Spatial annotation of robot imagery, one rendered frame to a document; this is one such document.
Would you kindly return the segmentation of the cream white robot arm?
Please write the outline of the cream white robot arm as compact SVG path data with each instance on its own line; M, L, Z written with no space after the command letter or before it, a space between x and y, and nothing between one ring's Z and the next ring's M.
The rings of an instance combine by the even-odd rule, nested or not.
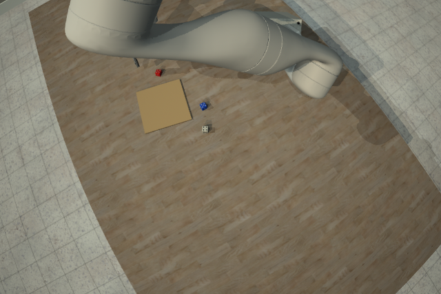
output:
M324 98L343 62L331 48L246 9L184 23L153 23L162 0L71 0L65 35L96 54L191 61L254 75L285 70L312 98ZM310 60L311 59L311 60Z

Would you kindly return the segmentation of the tan flat mat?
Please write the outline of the tan flat mat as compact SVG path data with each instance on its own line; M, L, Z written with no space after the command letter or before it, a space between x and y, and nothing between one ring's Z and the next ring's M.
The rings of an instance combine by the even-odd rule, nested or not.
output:
M180 79L141 90L136 96L145 134L192 120Z

